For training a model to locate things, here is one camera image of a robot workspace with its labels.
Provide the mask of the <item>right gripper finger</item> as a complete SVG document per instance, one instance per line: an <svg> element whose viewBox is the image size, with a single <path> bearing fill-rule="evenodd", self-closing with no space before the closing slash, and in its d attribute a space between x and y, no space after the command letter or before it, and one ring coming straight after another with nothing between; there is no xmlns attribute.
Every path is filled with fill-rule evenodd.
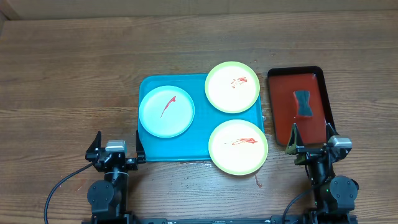
<svg viewBox="0 0 398 224"><path fill-rule="evenodd" d="M326 143L327 144L337 144L339 134L332 127L330 123L326 124Z"/></svg>
<svg viewBox="0 0 398 224"><path fill-rule="evenodd" d="M296 155L303 153L305 149L302 137L300 135L298 126L296 123L292 125L290 139L285 149L285 153L288 155Z"/></svg>

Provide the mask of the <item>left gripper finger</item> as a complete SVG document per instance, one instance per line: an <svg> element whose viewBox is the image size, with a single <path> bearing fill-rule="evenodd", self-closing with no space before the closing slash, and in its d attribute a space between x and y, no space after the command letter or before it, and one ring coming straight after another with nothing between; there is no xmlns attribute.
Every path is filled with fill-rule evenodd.
<svg viewBox="0 0 398 224"><path fill-rule="evenodd" d="M98 158L99 150L101 149L101 131L98 131L94 141L91 143L89 148L86 150L85 159L87 161L95 161Z"/></svg>
<svg viewBox="0 0 398 224"><path fill-rule="evenodd" d="M137 163L138 164L146 163L146 154L145 154L144 147L141 143L141 140L139 138L138 130L136 130L136 155L137 155Z"/></svg>

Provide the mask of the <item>light blue plate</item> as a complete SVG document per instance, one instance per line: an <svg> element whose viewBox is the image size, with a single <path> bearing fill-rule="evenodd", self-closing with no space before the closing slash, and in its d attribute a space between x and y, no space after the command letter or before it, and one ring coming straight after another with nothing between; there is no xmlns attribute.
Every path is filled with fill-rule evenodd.
<svg viewBox="0 0 398 224"><path fill-rule="evenodd" d="M160 86L148 92L139 105L143 128L158 138L173 138L185 132L195 116L191 96L177 86Z"/></svg>

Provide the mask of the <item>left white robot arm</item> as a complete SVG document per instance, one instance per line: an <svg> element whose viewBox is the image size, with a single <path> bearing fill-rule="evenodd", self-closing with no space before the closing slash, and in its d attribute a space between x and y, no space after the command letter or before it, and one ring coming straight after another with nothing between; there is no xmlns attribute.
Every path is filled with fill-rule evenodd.
<svg viewBox="0 0 398 224"><path fill-rule="evenodd" d="M104 179L94 182L88 189L87 199L92 216L88 223L139 223L139 219L127 210L127 190L130 170L138 170L138 165L146 162L144 148L136 136L136 157L127 158L124 140L108 141L101 146L101 132L97 132L85 154L85 159L104 174Z"/></svg>

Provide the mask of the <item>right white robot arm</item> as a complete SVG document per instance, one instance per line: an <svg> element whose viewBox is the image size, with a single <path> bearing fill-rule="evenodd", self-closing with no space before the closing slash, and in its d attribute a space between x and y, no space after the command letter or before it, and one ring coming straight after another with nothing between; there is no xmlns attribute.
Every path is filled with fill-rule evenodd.
<svg viewBox="0 0 398 224"><path fill-rule="evenodd" d="M304 223L352 223L349 212L354 210L359 184L346 176L337 176L333 164L343 160L352 150L350 138L339 135L330 123L326 125L327 142L322 147L309 147L303 143L296 124L285 153L295 155L294 164L306 168L311 188L294 198L286 207L282 220L286 221L289 208L300 198L314 194L315 208L303 218Z"/></svg>

